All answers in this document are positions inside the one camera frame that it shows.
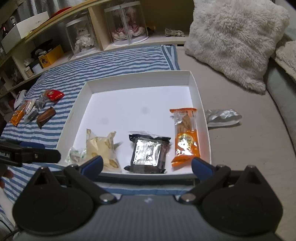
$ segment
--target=black cable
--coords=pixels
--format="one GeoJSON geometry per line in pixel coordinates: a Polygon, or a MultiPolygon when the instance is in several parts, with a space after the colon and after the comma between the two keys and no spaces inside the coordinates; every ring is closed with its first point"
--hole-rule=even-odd
{"type": "Polygon", "coordinates": [[[8,239],[10,236],[16,234],[17,232],[20,232],[20,229],[16,229],[14,231],[12,231],[10,234],[6,235],[3,239],[1,239],[0,241],[5,241],[6,239],[8,239]]]}
{"type": "Polygon", "coordinates": [[[3,220],[0,219],[0,221],[1,221],[1,222],[2,222],[2,223],[8,228],[8,230],[9,230],[10,232],[12,232],[11,229],[9,228],[9,226],[8,226],[3,220]]]}

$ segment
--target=white cardboard box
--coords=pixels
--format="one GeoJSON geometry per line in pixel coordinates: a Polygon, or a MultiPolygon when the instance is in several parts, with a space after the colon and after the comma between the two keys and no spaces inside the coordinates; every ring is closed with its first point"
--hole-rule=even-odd
{"type": "Polygon", "coordinates": [[[30,31],[43,24],[47,19],[49,19],[48,13],[42,12],[17,23],[1,41],[5,52],[8,53],[30,31]]]}
{"type": "Polygon", "coordinates": [[[194,107],[198,109],[196,123],[201,158],[211,163],[207,123],[200,94],[190,71],[156,71],[125,74],[88,81],[80,91],[62,130],[57,150],[64,160],[69,149],[86,147],[86,129],[96,136],[116,131],[114,143],[122,173],[102,172],[101,175],[122,178],[190,178],[191,165],[173,169],[175,156],[175,127],[170,109],[194,107]],[[147,131],[171,137],[164,174],[134,174],[123,168],[130,165],[133,143],[129,131],[147,131]]]}

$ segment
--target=yellow box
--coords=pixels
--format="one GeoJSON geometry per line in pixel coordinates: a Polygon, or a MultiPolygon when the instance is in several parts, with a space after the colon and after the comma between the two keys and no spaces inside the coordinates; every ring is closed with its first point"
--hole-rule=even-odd
{"type": "Polygon", "coordinates": [[[61,45],[56,46],[53,50],[49,51],[46,55],[39,57],[39,61],[43,68],[52,65],[64,54],[61,45]]]}

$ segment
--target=chocolate bar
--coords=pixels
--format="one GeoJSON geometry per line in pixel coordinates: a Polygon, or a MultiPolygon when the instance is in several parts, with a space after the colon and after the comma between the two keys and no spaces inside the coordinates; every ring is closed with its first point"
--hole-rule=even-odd
{"type": "Polygon", "coordinates": [[[131,165],[124,167],[133,173],[160,174],[165,171],[165,156],[169,148],[169,137],[155,137],[132,134],[130,140],[135,143],[131,165]]]}
{"type": "Polygon", "coordinates": [[[50,107],[46,111],[44,111],[41,115],[37,118],[37,125],[41,129],[41,127],[48,122],[54,115],[56,114],[55,109],[50,107]]]}

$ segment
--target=clear acrylic display case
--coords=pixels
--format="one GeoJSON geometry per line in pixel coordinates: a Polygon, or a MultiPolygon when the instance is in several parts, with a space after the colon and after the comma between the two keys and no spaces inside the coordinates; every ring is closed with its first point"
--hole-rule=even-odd
{"type": "Polygon", "coordinates": [[[128,45],[148,38],[139,1],[116,5],[104,11],[113,44],[128,45]]]}
{"type": "Polygon", "coordinates": [[[97,50],[94,29],[87,14],[68,22],[65,26],[71,49],[76,57],[97,50]]]}

